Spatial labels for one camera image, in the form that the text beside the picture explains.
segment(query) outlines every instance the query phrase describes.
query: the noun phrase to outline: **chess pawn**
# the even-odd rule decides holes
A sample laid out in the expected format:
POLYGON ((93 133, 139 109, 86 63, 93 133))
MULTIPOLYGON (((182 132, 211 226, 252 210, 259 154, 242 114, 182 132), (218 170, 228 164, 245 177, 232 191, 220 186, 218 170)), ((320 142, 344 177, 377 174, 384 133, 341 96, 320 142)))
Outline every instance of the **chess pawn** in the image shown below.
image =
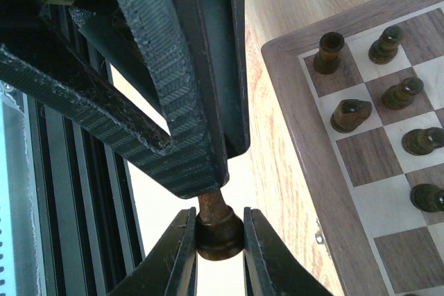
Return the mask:
POLYGON ((341 133, 350 133, 372 113, 372 103, 360 100, 343 100, 333 112, 330 123, 341 133))
POLYGON ((402 147, 412 155, 427 155, 444 147, 444 130, 427 128, 412 130, 402 137, 402 147))
POLYGON ((375 64, 389 63, 398 53, 398 45, 403 38, 404 32, 399 26, 386 28, 368 50, 368 57, 375 64))
POLYGON ((433 184, 419 184, 410 191, 411 203, 421 211, 444 211, 444 189, 433 184))
POLYGON ((382 95, 382 104, 392 110, 401 110, 413 103, 424 84, 419 78, 407 78, 401 83, 391 86, 382 95))
POLYGON ((314 56, 314 70, 321 74, 334 73, 341 59, 339 51, 344 46, 344 37, 340 33, 330 32, 322 36, 319 42, 319 52, 314 56))

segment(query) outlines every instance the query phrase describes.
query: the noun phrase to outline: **textured black plastic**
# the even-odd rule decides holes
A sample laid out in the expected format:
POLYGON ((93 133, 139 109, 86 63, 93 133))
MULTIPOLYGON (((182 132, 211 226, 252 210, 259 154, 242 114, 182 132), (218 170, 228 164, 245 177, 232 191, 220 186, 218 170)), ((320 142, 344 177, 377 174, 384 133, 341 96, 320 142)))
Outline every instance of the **textured black plastic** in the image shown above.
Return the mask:
POLYGON ((293 257, 259 209, 244 208, 247 296, 332 296, 293 257))
POLYGON ((101 80, 57 29, 39 19, 1 22, 0 80, 79 123, 181 198, 225 183, 227 170, 214 163, 198 92, 187 89, 187 75, 163 78, 172 82, 160 90, 169 102, 164 108, 172 137, 101 80))
MULTIPOLYGON (((176 194, 198 187, 199 193, 219 189, 228 180, 227 153, 214 78, 210 65, 202 66, 208 60, 191 58, 191 42, 172 0, 117 1, 150 71, 172 137, 171 155, 159 157, 149 174, 176 194)), ((195 8, 189 14, 203 20, 195 8)), ((194 54, 208 58, 205 39, 200 44, 194 54)))
POLYGON ((179 211, 151 252, 109 296, 196 294, 196 208, 179 211))

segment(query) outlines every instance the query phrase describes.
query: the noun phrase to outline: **metal frame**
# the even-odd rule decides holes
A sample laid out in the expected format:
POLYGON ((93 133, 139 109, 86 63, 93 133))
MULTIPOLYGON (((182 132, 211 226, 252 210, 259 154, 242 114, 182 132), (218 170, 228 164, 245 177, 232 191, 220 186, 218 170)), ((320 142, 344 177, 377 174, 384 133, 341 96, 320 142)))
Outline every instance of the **metal frame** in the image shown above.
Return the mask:
MULTIPOLYGON (((106 3, 105 12, 115 11, 115 1, 106 3)), ((24 15, 18 3, 0 20, 0 78, 77 122, 177 196, 220 189, 229 179, 227 150, 235 156, 249 147, 244 30, 238 22, 243 0, 117 3, 128 25, 125 31, 134 37, 130 44, 137 45, 133 51, 149 69, 132 76, 141 76, 139 85, 148 83, 145 88, 153 91, 151 81, 143 78, 151 77, 171 136, 99 78, 73 48, 77 37, 66 23, 57 27, 33 13, 24 15), (209 10, 214 4, 218 15, 209 10)), ((88 6, 75 6, 77 22, 84 19, 88 25, 100 16, 99 8, 91 12, 88 6)), ((92 39, 106 43, 103 37, 92 39)), ((119 57, 115 49, 108 53, 119 57)))
MULTIPOLYGON (((33 224, 33 199, 31 197, 27 146, 24 134, 26 117, 23 114, 22 93, 15 90, 10 93, 10 96, 17 109, 3 105, 1 113, 7 166, 7 180, 5 184, 2 184, 2 187, 7 186, 9 188, 9 198, 7 196, 6 199, 9 199, 10 211, 8 213, 10 215, 6 214, 7 212, 4 211, 3 207, 0 207, 2 208, 0 233, 6 219, 10 219, 13 241, 10 249, 12 250, 14 265, 12 267, 5 264, 5 258, 5 260, 0 260, 0 267, 7 271, 9 275, 15 276, 15 292, 17 295, 34 295, 38 293, 40 281, 37 280, 38 267, 37 256, 35 255, 36 235, 33 224)), ((13 282, 4 279, 0 279, 0 281, 1 284, 5 283, 5 285, 13 282)))
MULTIPOLYGON (((107 80, 109 66, 74 30, 67 8, 46 12, 107 80)), ((144 257, 126 162, 79 125, 27 100, 46 293, 106 295, 144 257)))
MULTIPOLYGON (((214 77, 216 104, 228 158, 241 155, 250 146, 244 0, 172 2, 188 42, 194 67, 197 72, 206 73, 207 78, 201 80, 206 81, 214 77)), ((133 33, 126 25, 117 0, 76 0, 69 10, 79 26, 79 31, 88 41, 116 67, 142 97, 162 113, 154 82, 133 39, 133 33)), ((203 98, 206 103, 212 103, 208 97, 203 98)))

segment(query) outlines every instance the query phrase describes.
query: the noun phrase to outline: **light wood surface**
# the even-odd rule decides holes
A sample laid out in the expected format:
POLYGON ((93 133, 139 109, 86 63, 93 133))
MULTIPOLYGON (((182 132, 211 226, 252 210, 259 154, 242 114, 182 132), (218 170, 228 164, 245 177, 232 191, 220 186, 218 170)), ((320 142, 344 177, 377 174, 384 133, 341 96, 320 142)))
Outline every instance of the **light wood surface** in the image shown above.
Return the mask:
MULTIPOLYGON (((261 209, 297 260, 334 295, 343 291, 325 246, 315 241, 316 212, 260 48, 273 38, 366 1, 370 0, 246 0, 252 144, 248 153, 229 161, 230 182, 223 189, 227 203, 239 216, 245 206, 261 209)), ((127 83, 120 80, 116 85, 151 114, 127 83)), ((148 253, 177 211, 197 206, 197 200, 178 199, 136 168, 130 169, 148 253)), ((198 295, 244 295, 240 256, 220 263, 199 259, 198 295)))

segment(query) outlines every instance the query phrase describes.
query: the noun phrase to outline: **chessboard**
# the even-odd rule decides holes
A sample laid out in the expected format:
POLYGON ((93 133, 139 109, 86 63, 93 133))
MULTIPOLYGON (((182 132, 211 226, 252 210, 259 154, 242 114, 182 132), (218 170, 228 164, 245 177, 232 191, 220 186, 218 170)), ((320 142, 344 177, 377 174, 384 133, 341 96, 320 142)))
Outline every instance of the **chessboard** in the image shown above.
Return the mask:
POLYGON ((374 0, 266 44, 262 53, 346 295, 444 295, 444 212, 426 213, 410 190, 444 189, 444 148, 407 153, 402 136, 444 127, 444 0, 374 0), (388 64, 368 50, 392 25, 404 31, 388 64), (314 70, 321 36, 345 37, 341 65, 314 70), (382 94, 405 78, 424 82, 403 110, 382 94), (370 117, 340 133, 330 124, 345 99, 372 103, 370 117))

